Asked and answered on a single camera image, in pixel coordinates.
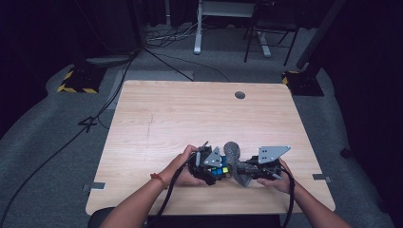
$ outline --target person's left hand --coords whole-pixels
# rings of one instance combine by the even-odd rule
[[[183,165],[187,159],[189,159],[190,155],[194,152],[197,152],[198,148],[194,145],[188,145],[183,153],[179,154],[166,168],[163,172],[160,173],[160,176],[163,178],[164,181],[170,183],[172,176],[174,173]],[[191,184],[191,185],[202,185],[206,184],[204,180],[197,179],[193,177],[189,169],[185,167],[181,174],[179,175],[176,184]]]

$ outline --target metal desk leg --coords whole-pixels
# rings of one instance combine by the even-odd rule
[[[270,49],[267,46],[266,38],[264,37],[264,35],[266,33],[257,31],[257,34],[258,34],[259,41],[260,41],[260,44],[261,44],[261,49],[263,50],[264,57],[266,57],[266,58],[271,57],[272,53],[270,52]]]
[[[195,49],[193,52],[195,54],[200,54],[202,51],[202,0],[199,0],[198,7],[198,29],[196,31]]]

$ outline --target desk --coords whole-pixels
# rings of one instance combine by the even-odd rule
[[[235,3],[235,2],[214,2],[199,0],[198,7],[198,28],[196,31],[195,48],[193,52],[202,52],[202,17],[203,16],[231,16],[231,17],[252,17],[255,3]],[[272,56],[264,37],[264,32],[258,32],[258,38],[262,44],[261,49],[265,57]]]
[[[235,92],[246,97],[237,99]],[[335,209],[317,158],[286,85],[126,81],[106,139],[86,211],[116,206],[162,171],[188,143],[213,147],[233,141],[240,160],[257,155],[262,145],[290,145],[282,156],[295,178],[318,200]],[[150,215],[163,204],[167,191]],[[204,187],[175,187],[165,215],[280,214],[289,196],[252,181],[243,188],[233,179]],[[300,212],[296,206],[294,212]]]

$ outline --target person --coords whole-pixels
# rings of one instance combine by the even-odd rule
[[[143,227],[154,201],[165,189],[166,184],[171,182],[175,171],[187,161],[192,153],[197,151],[197,147],[188,145],[183,153],[178,155],[159,173],[161,180],[158,178],[149,180],[144,186],[123,200],[107,215],[101,227]],[[286,162],[283,160],[280,160],[280,162],[290,172]],[[266,187],[274,187],[280,192],[290,194],[288,176],[282,172],[281,177],[282,180],[257,179],[257,181]],[[205,182],[194,178],[189,170],[184,168],[176,184],[204,185]],[[295,201],[313,227],[351,227],[344,219],[312,196],[296,180],[295,184]]]

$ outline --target bracelet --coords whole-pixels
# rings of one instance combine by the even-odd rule
[[[150,177],[151,177],[151,179],[158,179],[158,180],[160,180],[160,182],[163,184],[163,189],[165,189],[165,190],[168,189],[169,184],[166,184],[165,181],[163,181],[163,178],[162,178],[160,175],[158,175],[158,174],[156,174],[156,173],[153,173],[153,174],[150,174]]]

